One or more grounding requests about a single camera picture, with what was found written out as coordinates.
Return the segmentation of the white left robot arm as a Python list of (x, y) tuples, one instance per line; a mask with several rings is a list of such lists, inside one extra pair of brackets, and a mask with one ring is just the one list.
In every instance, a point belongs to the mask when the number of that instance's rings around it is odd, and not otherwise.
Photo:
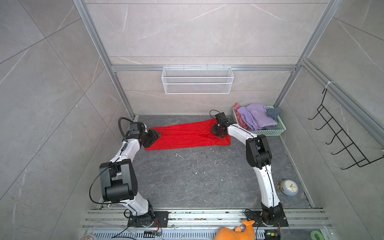
[(99, 167), (102, 197), (105, 202), (125, 207), (136, 225), (150, 227), (156, 221), (154, 210), (138, 191), (133, 160), (141, 148), (151, 147), (161, 134), (125, 117), (119, 118), (118, 126), (123, 137), (121, 148), (114, 158)]

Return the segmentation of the red t shirt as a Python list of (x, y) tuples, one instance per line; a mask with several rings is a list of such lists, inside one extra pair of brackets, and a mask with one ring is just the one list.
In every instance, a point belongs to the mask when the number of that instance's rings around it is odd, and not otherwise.
[(217, 137), (211, 132), (215, 120), (153, 128), (161, 134), (147, 151), (174, 150), (195, 147), (229, 146), (231, 137)]

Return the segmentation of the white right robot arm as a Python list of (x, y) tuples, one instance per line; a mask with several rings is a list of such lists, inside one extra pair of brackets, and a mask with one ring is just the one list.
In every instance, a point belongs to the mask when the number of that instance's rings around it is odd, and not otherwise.
[(211, 132), (217, 137), (234, 137), (246, 147), (246, 160), (256, 173), (261, 191), (261, 220), (266, 226), (287, 227), (288, 220), (272, 177), (272, 152), (264, 135), (251, 133), (231, 121), (225, 113), (216, 114)]

